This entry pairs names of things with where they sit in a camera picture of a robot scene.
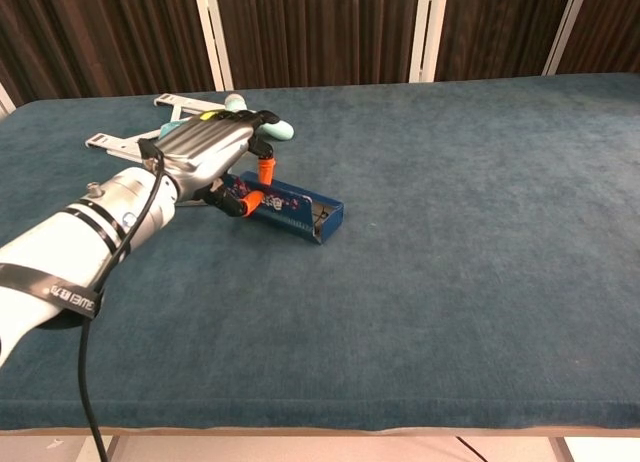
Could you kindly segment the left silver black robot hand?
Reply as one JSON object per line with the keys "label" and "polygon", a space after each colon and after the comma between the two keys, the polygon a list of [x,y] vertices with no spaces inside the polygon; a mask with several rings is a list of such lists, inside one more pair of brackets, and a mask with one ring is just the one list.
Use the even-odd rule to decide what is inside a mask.
{"label": "left silver black robot hand", "polygon": [[139,152],[148,170],[161,170],[173,182],[179,203],[203,201],[231,217],[247,217],[264,194],[256,190],[237,198],[222,177],[249,152],[258,157],[262,182],[269,184],[275,165],[273,147],[256,131],[279,121],[267,110],[208,111],[188,118],[157,142],[139,139]]}

